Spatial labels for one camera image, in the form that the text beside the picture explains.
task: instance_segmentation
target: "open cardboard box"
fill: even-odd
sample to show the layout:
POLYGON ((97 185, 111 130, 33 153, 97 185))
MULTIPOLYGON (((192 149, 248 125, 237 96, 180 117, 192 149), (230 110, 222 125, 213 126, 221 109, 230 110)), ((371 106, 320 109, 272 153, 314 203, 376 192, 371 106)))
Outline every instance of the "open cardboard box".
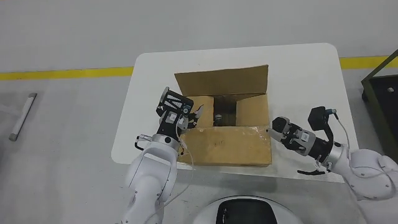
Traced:
MULTIPOLYGON (((204 105, 196 128, 182 135, 195 164, 271 164, 267 77, 268 65, 175 74, 182 95, 195 102, 193 111, 204 105)), ((191 163, 189 154, 178 161, 191 163)))

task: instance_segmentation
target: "white cable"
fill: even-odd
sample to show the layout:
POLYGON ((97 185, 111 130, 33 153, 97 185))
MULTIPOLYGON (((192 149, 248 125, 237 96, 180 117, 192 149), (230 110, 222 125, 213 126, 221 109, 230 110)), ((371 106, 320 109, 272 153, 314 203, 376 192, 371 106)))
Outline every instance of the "white cable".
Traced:
MULTIPOLYGON (((339 119, 337 119, 337 121, 340 123, 340 126, 343 128, 344 132, 346 133, 346 137, 347 137, 347 145, 348 145, 348 167, 351 169, 351 171, 352 171, 353 174, 356 174, 355 171, 354 171, 354 169, 351 167, 351 150, 350 150, 350 146, 349 146, 349 138, 348 138, 347 130, 346 130, 346 128, 343 126, 343 124, 340 122, 339 119)), ((378 173, 378 174, 376 174, 376 175, 372 175, 372 176, 366 177, 366 178, 368 179, 368 178, 378 177, 379 175, 383 175, 383 174, 385 174, 385 175, 388 176, 388 174, 385 173, 385 172, 383 171, 383 172, 380 172, 380 173, 378 173)))
POLYGON ((351 163, 351 146, 349 145, 349 137, 346 128, 343 126, 341 123, 340 119, 337 119, 337 122, 340 124, 340 126, 343 128, 346 137, 347 137, 347 146, 348 146, 348 161, 351 163))
POLYGON ((162 209, 164 209, 168 204, 172 203, 177 197, 179 197, 181 194, 183 194, 183 193, 189 188, 189 186, 191 186, 191 184, 192 184, 192 181, 193 181, 193 157, 192 157, 192 154, 191 154, 191 152, 189 151, 189 149, 188 149, 188 147, 187 147, 187 144, 186 144, 186 143, 184 142, 184 140, 182 140, 182 139, 180 138, 180 136, 178 135, 178 132, 177 132, 177 125, 175 125, 175 133, 177 134, 178 141, 180 141, 181 147, 183 147, 184 149, 186 149, 187 152, 189 153, 189 156, 191 157, 191 166, 192 166, 191 180, 189 181, 189 183, 187 184, 187 186, 186 186, 180 193, 178 193, 175 197, 173 197, 171 200, 169 200, 165 205, 163 205, 163 207, 161 207, 161 208, 159 208, 158 210, 156 210, 155 213, 153 213, 153 214, 144 222, 144 224, 146 224, 146 223, 149 221, 149 219, 151 219, 157 212, 159 212, 159 211, 161 211, 162 209))

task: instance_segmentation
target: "white table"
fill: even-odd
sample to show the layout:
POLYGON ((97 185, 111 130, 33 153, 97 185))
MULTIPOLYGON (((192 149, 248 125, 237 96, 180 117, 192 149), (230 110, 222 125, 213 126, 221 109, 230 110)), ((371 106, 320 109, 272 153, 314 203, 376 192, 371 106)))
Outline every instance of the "white table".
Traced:
MULTIPOLYGON (((140 154, 134 148, 137 135, 153 135, 159 125, 155 112, 166 86, 180 93, 174 73, 243 68, 269 65, 269 117, 286 116, 291 122, 311 130, 307 118, 316 106, 336 108, 350 138, 351 149, 358 148, 354 123, 349 109, 340 61, 330 44, 281 45, 236 49, 194 50, 142 54, 137 58, 131 77, 118 131, 113 144, 112 159, 130 164, 140 154)), ((345 134, 331 117, 329 124, 335 141, 345 143, 345 134)), ((317 136, 325 139, 323 132, 317 136)), ((307 176, 297 170, 314 170, 314 160, 302 157, 272 141, 272 165, 268 167, 205 167, 225 173, 262 175, 290 179, 343 182, 336 174, 307 176)), ((178 164, 179 169, 190 166, 178 164)))

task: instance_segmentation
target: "yellow stripe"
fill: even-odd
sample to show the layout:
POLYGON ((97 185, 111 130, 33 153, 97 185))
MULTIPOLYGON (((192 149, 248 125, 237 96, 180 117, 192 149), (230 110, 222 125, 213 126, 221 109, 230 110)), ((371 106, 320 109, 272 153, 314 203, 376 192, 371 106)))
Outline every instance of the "yellow stripe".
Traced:
MULTIPOLYGON (((376 68, 387 57, 346 57, 340 58, 342 69, 376 68)), ((387 67, 398 68, 398 59, 387 67)), ((134 67, 91 68, 36 72, 0 73, 0 80, 50 80, 72 78, 129 77, 134 67)))
MULTIPOLYGON (((341 69, 376 68, 387 57, 347 57, 340 58, 341 69)), ((392 60, 387 68, 398 68, 398 58, 392 60)))
POLYGON ((131 76, 134 67, 0 73, 0 80, 49 80, 131 76))

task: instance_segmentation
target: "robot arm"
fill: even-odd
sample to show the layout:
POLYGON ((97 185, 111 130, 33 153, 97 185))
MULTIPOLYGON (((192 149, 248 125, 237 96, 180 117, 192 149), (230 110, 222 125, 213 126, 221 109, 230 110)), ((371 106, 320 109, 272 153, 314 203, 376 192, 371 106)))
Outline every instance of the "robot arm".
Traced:
MULTIPOLYGON (((387 156, 375 151, 359 149, 351 152, 347 146, 333 140, 328 125, 329 115, 336 110, 321 106, 311 110, 308 122, 314 131, 324 130, 329 141, 290 123, 288 118, 278 117, 267 131, 287 149, 315 159, 326 172, 341 175, 356 197, 357 204, 369 224, 390 224, 398 219, 398 165, 387 156)), ((307 175, 326 173, 298 171, 307 175)))
POLYGON ((192 100, 168 87, 164 90, 156 109, 160 116, 156 134, 141 134, 136 139, 135 147, 142 153, 134 159, 126 176, 126 185, 133 189, 134 195, 121 223, 162 223, 164 203, 177 178, 178 151, 185 146, 180 135, 194 128, 201 115, 202 107, 190 113, 192 107, 192 100), (145 148, 138 145, 141 141, 148 142, 145 148))

